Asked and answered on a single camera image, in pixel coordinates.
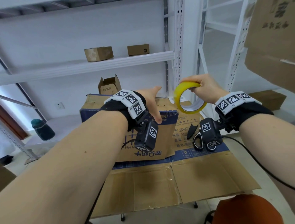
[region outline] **electrical socket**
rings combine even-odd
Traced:
[[[55,107],[56,107],[56,109],[58,109],[58,110],[62,110],[62,109],[65,108],[65,106],[63,105],[62,102],[56,103],[56,104],[55,104]]]

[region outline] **cardboard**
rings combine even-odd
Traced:
[[[188,143],[181,133],[189,128],[191,121],[195,125],[200,118],[199,113],[179,113],[174,139],[178,139],[178,133],[180,142]],[[106,179],[92,218],[175,206],[260,188],[224,143],[209,153],[196,151],[186,144],[178,147],[180,142],[173,142],[175,155],[163,160],[116,163]]]
[[[121,89],[121,84],[117,77],[117,74],[115,74],[115,77],[107,78],[105,80],[102,77],[100,78],[98,84],[99,94],[114,95]]]
[[[80,110],[82,122],[96,114],[103,106],[104,101],[109,97],[108,95],[88,94],[86,102]],[[121,150],[116,160],[117,162],[161,160],[175,154],[174,150],[171,149],[171,143],[178,112],[169,99],[158,98],[156,99],[156,103],[162,117],[162,123],[158,125],[159,130],[154,150],[152,152],[140,152],[134,147],[134,143],[131,142]],[[154,119],[148,114],[144,120],[153,121]],[[135,139],[136,134],[136,130],[128,132],[122,145],[131,139]]]
[[[273,90],[249,93],[249,96],[260,101],[263,106],[271,111],[279,110],[287,97]]]
[[[0,191],[16,178],[12,172],[0,164]]]
[[[258,0],[245,47],[246,67],[295,92],[295,2]]]
[[[103,61],[113,58],[112,47],[89,48],[84,50],[87,61]]]
[[[150,46],[148,44],[127,46],[128,55],[149,54]]]

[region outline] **forearm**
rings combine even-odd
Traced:
[[[0,193],[0,220],[83,223],[115,163],[127,128],[118,111],[95,114]]]
[[[240,133],[245,146],[267,170],[295,186],[294,125],[273,115],[257,114],[242,123]],[[295,211],[295,191],[273,181]]]

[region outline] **packing tape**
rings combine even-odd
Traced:
[[[193,114],[200,112],[206,106],[207,103],[204,102],[204,100],[202,100],[201,98],[197,98],[197,100],[189,106],[180,105],[180,97],[184,91],[189,88],[198,88],[200,86],[201,85],[196,82],[182,82],[176,87],[176,89],[174,90],[174,102],[181,112],[186,114]]]

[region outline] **qr code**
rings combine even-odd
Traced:
[[[228,103],[223,100],[217,106],[220,108],[220,110],[223,110],[228,106]]]
[[[202,125],[203,132],[209,131],[211,129],[210,124],[206,123]]]
[[[153,138],[157,137],[157,130],[153,127],[150,127],[150,136],[152,136]]]
[[[234,102],[238,101],[239,98],[236,95],[232,95],[229,98],[226,99],[230,104],[233,104]]]
[[[210,146],[215,146],[215,145],[219,145],[220,143],[218,141],[213,141],[213,142],[209,142],[208,145]]]
[[[250,98],[250,96],[248,96],[247,94],[245,93],[239,93],[237,94],[239,97],[241,97],[242,99],[245,99],[245,98]]]
[[[149,151],[146,147],[144,147],[144,146],[141,146],[141,147],[137,147],[137,149],[139,149],[140,151],[142,151],[142,152],[147,152],[147,151]]]
[[[139,105],[139,103],[135,104],[135,105],[133,106],[133,109],[134,109],[136,115],[139,115],[139,114],[142,112],[142,108],[141,108],[141,106]]]
[[[126,94],[128,94],[128,92],[120,91],[116,95],[117,96],[125,96]]]
[[[129,94],[128,96],[125,97],[130,103],[134,104],[135,102],[138,101],[132,94]]]

